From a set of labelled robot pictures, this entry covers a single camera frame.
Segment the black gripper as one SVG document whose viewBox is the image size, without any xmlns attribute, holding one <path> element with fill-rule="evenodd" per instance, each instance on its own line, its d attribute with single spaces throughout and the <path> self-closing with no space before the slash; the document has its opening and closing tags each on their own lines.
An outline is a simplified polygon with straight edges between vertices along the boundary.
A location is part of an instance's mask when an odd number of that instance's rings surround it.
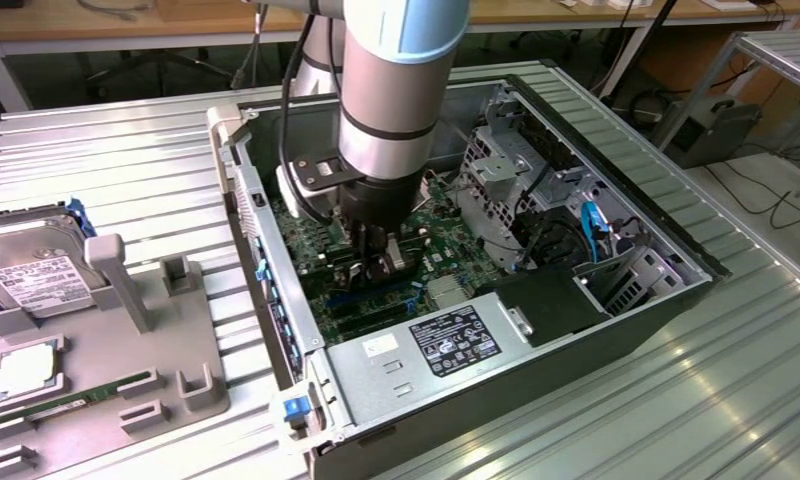
<svg viewBox="0 0 800 480">
<path fill-rule="evenodd" d="M 341 186 L 341 217 L 357 250 L 384 250 L 414 204 L 421 172 L 393 180 L 362 177 Z"/>
</svg>

